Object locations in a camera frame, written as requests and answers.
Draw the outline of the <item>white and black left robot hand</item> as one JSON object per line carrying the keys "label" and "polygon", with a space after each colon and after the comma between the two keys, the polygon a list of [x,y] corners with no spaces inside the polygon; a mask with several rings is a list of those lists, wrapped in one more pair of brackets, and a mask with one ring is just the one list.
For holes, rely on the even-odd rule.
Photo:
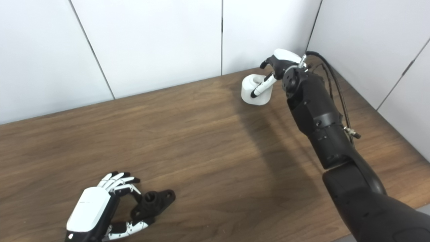
{"label": "white and black left robot hand", "polygon": [[154,218],[112,222],[121,197],[142,194],[135,184],[140,179],[129,172],[114,171],[93,187],[84,189],[66,223],[66,242],[108,242],[123,239],[155,223]]}

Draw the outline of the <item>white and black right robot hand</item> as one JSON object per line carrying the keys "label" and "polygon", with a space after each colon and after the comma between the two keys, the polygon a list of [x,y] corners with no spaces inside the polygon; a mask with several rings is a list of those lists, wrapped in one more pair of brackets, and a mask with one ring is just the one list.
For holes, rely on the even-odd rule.
{"label": "white and black right robot hand", "polygon": [[260,69],[265,69],[270,65],[273,69],[271,74],[267,75],[263,82],[258,84],[250,94],[251,98],[256,98],[265,92],[268,88],[272,87],[276,81],[284,78],[284,74],[291,68],[307,68],[305,60],[299,55],[285,50],[275,49],[272,56],[268,57],[260,64]]}

